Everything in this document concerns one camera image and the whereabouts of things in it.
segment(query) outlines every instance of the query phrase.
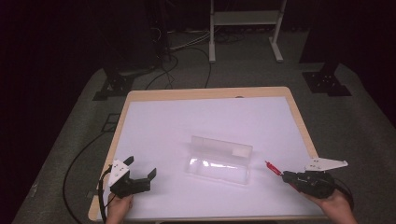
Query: transparent plastic box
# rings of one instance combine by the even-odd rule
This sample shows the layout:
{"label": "transparent plastic box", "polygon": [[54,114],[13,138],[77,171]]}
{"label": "transparent plastic box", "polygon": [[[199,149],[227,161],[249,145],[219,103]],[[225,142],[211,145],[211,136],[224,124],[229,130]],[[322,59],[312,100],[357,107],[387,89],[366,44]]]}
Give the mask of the transparent plastic box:
{"label": "transparent plastic box", "polygon": [[252,150],[252,146],[193,136],[187,172],[246,185]]}

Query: black equipment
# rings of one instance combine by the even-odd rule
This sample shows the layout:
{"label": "black equipment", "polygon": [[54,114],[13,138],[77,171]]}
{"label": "black equipment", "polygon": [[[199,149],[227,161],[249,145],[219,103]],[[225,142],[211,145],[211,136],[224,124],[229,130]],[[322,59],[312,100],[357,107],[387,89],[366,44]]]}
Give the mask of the black equipment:
{"label": "black equipment", "polygon": [[[123,163],[127,166],[131,165],[134,162],[134,157],[129,157]],[[102,174],[99,180],[99,187],[98,187],[98,199],[99,199],[99,206],[100,212],[102,215],[102,220],[106,223],[107,217],[105,212],[105,203],[103,200],[103,181],[105,176],[111,172],[113,168],[112,165],[108,167],[108,169]],[[154,177],[157,175],[157,168],[154,168],[149,174],[147,178],[142,179],[131,179],[129,178],[130,171],[125,173],[116,183],[114,183],[110,187],[110,191],[114,193],[117,197],[123,198],[131,194],[141,193],[150,190],[150,182]]]}
{"label": "black equipment", "polygon": [[334,191],[338,189],[346,195],[350,208],[353,210],[354,203],[352,192],[347,186],[345,186],[346,189],[344,189],[336,184],[335,179],[329,173],[320,171],[305,171],[305,173],[284,171],[281,176],[285,183],[292,185],[299,192],[319,199],[330,197]]}

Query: human hand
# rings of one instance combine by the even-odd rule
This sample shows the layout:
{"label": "human hand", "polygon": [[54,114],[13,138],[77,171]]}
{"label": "human hand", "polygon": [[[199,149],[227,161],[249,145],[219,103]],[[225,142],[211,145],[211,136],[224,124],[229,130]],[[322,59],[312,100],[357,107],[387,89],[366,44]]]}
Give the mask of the human hand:
{"label": "human hand", "polygon": [[108,195],[107,220],[106,224],[120,224],[123,222],[126,214],[132,208],[134,195],[119,198],[114,193]]}
{"label": "human hand", "polygon": [[336,224],[357,224],[346,196],[336,189],[327,199],[318,199],[302,193],[307,199],[317,204],[323,213]]}

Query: red object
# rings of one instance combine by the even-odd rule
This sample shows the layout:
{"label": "red object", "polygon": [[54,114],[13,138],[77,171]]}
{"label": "red object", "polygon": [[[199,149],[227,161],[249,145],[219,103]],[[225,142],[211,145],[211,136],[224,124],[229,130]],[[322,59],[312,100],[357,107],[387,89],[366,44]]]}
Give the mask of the red object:
{"label": "red object", "polygon": [[265,163],[267,163],[268,169],[272,170],[276,175],[282,175],[282,172],[276,169],[276,167],[273,164],[271,164],[271,162],[266,161]]}

